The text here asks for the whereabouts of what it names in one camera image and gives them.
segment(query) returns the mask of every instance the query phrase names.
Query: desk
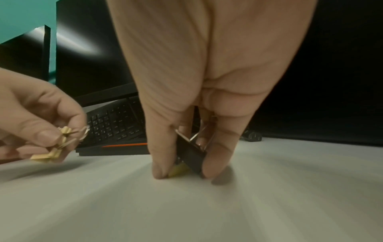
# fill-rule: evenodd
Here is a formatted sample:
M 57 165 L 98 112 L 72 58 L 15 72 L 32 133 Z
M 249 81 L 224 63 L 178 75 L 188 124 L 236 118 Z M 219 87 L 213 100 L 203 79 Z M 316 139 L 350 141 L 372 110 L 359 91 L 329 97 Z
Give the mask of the desk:
M 150 156 L 0 166 L 1 242 L 383 241 L 383 149 L 240 142 L 207 181 L 157 181 Z

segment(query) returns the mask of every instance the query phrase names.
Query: white table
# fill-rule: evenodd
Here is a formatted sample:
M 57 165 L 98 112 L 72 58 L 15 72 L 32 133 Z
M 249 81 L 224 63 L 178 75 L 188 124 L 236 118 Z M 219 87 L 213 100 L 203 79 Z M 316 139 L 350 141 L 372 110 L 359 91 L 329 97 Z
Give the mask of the white table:
M 0 165 L 0 241 L 383 241 L 382 148 L 241 142 L 214 181 L 157 181 L 150 162 Z

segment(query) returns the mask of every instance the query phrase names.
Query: orange stripe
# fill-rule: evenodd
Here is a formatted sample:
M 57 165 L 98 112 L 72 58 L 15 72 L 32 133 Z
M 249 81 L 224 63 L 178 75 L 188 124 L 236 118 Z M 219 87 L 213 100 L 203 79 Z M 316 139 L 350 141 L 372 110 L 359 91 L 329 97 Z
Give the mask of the orange stripe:
M 121 145 L 110 145 L 110 146 L 103 146 L 102 148 L 108 148 L 108 147 L 125 147 L 125 146 L 147 146 L 148 143 L 138 143 L 138 144 L 121 144 Z

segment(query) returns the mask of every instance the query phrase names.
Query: black monitor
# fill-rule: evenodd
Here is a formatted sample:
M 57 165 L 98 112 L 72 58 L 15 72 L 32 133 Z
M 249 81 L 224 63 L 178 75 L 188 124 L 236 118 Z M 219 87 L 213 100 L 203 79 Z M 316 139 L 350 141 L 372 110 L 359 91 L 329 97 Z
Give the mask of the black monitor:
M 382 9 L 375 0 L 319 0 L 251 128 L 277 138 L 383 145 Z
M 0 44 L 0 67 L 49 80 L 51 29 L 36 28 Z
M 56 85 L 82 106 L 137 93 L 105 0 L 57 2 Z

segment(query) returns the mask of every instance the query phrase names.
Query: monitor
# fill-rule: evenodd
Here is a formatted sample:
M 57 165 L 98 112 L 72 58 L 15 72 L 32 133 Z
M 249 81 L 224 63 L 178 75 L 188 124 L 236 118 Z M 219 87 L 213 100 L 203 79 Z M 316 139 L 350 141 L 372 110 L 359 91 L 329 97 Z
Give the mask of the monitor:
M 57 2 L 56 85 L 81 106 L 137 93 L 105 0 Z
M 383 2 L 319 0 L 250 126 L 264 136 L 383 145 Z
M 51 28 L 38 27 L 0 44 L 0 67 L 49 80 Z

